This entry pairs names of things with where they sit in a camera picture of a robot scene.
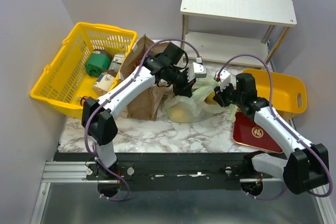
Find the yellow potato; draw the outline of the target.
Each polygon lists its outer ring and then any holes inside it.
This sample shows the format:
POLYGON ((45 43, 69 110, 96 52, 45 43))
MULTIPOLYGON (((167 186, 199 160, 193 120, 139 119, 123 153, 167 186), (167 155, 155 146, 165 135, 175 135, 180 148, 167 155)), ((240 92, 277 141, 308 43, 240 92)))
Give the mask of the yellow potato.
POLYGON ((207 104, 216 104, 217 102, 214 100, 215 93, 210 93, 206 99, 204 100, 207 104))

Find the green plastic grocery bag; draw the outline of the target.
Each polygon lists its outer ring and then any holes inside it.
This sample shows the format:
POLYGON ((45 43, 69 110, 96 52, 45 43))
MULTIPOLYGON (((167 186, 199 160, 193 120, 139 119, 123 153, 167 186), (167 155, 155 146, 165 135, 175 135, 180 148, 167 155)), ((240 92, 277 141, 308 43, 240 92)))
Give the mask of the green plastic grocery bag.
POLYGON ((210 78, 199 78, 193 85, 192 96, 190 98, 183 96, 170 95, 163 102, 162 111, 164 115, 169 118, 169 109, 174 106, 180 106, 188 109, 191 114, 192 121, 190 123, 200 122, 207 120, 218 114, 227 113, 228 119, 232 122, 235 121, 235 113, 238 109, 235 105, 228 107, 221 107, 217 104, 207 104, 204 100, 206 97, 214 92, 218 83, 210 78))

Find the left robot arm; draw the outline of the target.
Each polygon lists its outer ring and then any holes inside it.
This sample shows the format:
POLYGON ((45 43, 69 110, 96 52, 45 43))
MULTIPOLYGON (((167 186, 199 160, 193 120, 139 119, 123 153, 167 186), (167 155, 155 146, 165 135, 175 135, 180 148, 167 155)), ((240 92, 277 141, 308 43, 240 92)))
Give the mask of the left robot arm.
POLYGON ((92 139, 91 153, 100 163, 98 173, 104 179, 116 175, 114 163, 117 157, 112 142, 118 133, 115 119, 131 101, 161 80, 173 86, 175 95, 192 96, 196 71, 203 70, 203 67, 198 62, 187 62, 185 67, 178 67, 182 56, 187 56, 187 53, 172 42, 155 56, 146 51, 139 66, 117 87, 98 99, 86 98, 82 112, 85 140, 92 139))

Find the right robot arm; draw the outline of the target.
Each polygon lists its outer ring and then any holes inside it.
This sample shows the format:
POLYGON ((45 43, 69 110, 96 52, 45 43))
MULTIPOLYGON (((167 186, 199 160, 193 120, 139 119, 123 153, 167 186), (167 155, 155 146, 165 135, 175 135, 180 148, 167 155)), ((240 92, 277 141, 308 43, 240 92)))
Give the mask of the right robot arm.
POLYGON ((286 159, 279 159, 267 153, 253 155, 241 165, 246 177, 255 177, 259 172, 269 174, 282 179, 296 195, 329 185, 325 196, 331 194, 333 180, 329 172, 328 150, 324 145, 313 144, 300 135, 267 99, 258 97, 255 78, 250 73, 238 74, 235 86, 226 70, 218 71, 214 79, 219 83, 214 89, 214 101, 221 107, 236 105, 280 146, 286 156, 286 159))

